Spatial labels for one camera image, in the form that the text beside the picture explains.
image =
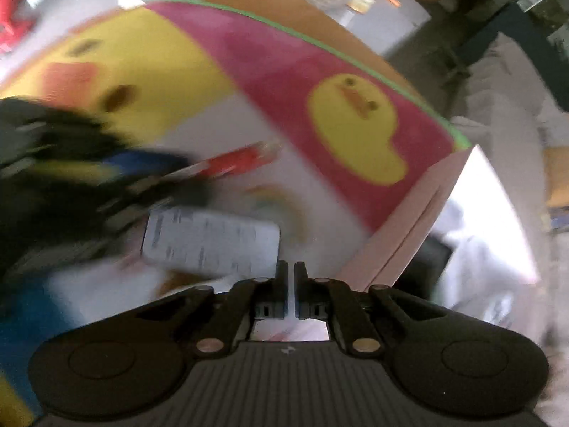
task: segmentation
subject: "metal screw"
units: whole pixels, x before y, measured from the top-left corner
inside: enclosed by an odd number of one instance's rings
[[[216,353],[223,348],[223,342],[220,339],[201,339],[196,348],[202,353]]]
[[[378,351],[381,344],[376,339],[357,339],[353,341],[352,347],[359,353],[373,353]]]
[[[213,290],[213,287],[212,286],[195,286],[193,289],[203,290],[205,292],[205,291]]]

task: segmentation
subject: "yellow chick illustration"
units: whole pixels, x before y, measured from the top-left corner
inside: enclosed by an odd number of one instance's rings
[[[328,151],[360,178],[392,185],[407,174],[391,138],[397,113],[389,98],[357,75],[338,74],[311,92],[308,109]]]
[[[28,65],[0,96],[86,112],[149,144],[236,90],[188,35],[150,9],[96,21]]]

